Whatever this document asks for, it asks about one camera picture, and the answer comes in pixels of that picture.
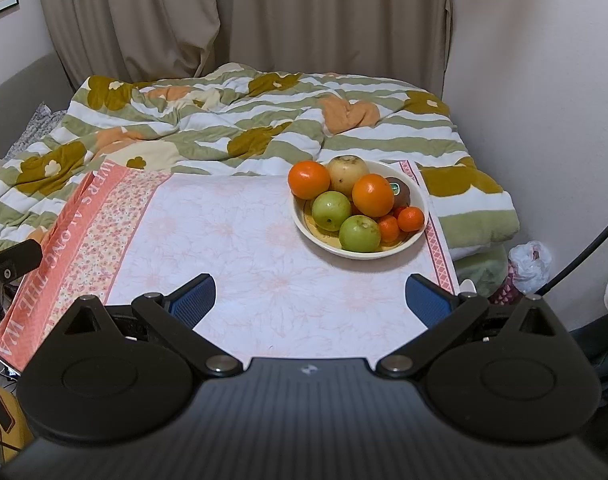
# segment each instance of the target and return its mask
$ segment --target orange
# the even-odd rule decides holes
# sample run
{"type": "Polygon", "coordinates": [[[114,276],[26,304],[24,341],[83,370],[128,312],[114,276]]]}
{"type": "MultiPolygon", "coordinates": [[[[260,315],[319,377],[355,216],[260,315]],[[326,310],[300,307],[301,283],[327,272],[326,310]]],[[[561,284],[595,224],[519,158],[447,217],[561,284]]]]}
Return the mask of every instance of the orange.
{"type": "Polygon", "coordinates": [[[393,209],[395,195],[388,180],[376,173],[369,173],[353,186],[353,203],[366,216],[378,218],[393,209]]]}
{"type": "Polygon", "coordinates": [[[380,227],[380,234],[382,234],[382,241],[385,243],[391,243],[398,239],[399,227],[398,221],[395,220],[394,216],[383,216],[378,222],[380,227]]]}
{"type": "Polygon", "coordinates": [[[419,231],[424,225],[424,213],[418,207],[407,207],[399,214],[398,225],[406,233],[419,231]]]}
{"type": "Polygon", "coordinates": [[[331,186],[328,170],[312,160],[302,160],[289,171],[290,191],[302,200],[313,200],[331,186]]]}

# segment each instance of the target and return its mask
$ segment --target blue gripper pad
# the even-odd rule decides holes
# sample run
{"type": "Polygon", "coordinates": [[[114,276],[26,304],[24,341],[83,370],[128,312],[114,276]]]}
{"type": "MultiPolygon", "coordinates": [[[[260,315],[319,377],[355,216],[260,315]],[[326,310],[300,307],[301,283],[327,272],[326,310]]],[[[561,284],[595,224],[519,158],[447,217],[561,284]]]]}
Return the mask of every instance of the blue gripper pad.
{"type": "Polygon", "coordinates": [[[168,297],[168,311],[193,329],[215,305],[215,280],[202,274],[168,297]]]}
{"type": "Polygon", "coordinates": [[[406,306],[431,328],[447,317],[457,298],[423,276],[412,274],[406,280],[406,306]]]}

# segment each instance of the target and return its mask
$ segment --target wall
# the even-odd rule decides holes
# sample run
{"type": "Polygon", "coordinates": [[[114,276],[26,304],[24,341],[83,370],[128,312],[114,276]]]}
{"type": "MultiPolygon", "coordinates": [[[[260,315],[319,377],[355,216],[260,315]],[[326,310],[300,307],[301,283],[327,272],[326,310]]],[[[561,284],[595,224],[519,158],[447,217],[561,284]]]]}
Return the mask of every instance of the wall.
{"type": "MultiPolygon", "coordinates": [[[[454,0],[444,100],[554,271],[608,223],[608,0],[454,0]]],[[[568,328],[605,313],[608,242],[546,298],[568,328]]]]}
{"type": "Polygon", "coordinates": [[[0,13],[0,84],[53,51],[40,0],[0,13]]]}

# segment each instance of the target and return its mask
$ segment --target green apple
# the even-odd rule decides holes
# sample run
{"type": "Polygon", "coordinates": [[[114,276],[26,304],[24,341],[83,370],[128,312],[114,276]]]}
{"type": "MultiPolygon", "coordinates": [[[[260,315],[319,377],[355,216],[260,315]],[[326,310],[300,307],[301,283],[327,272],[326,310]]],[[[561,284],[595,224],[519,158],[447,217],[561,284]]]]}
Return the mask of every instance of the green apple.
{"type": "Polygon", "coordinates": [[[382,234],[375,222],[364,215],[351,216],[340,228],[342,248],[353,253],[374,253],[380,246],[382,234]]]}
{"type": "Polygon", "coordinates": [[[315,199],[310,212],[319,228],[335,232],[351,215],[351,203],[340,192],[327,191],[315,199]]]}

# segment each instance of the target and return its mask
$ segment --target striped comforter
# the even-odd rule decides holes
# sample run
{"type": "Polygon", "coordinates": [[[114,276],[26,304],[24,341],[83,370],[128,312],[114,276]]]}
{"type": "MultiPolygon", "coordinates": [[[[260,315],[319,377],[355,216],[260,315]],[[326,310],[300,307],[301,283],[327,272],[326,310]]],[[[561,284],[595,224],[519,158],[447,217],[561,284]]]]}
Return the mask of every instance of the striped comforter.
{"type": "Polygon", "coordinates": [[[435,95],[384,78],[262,73],[235,63],[184,80],[92,76],[60,126],[0,170],[0,250],[40,240],[106,159],[149,171],[286,175],[299,160],[350,153],[418,164],[456,260],[508,240],[518,220],[449,115],[435,95]]]}

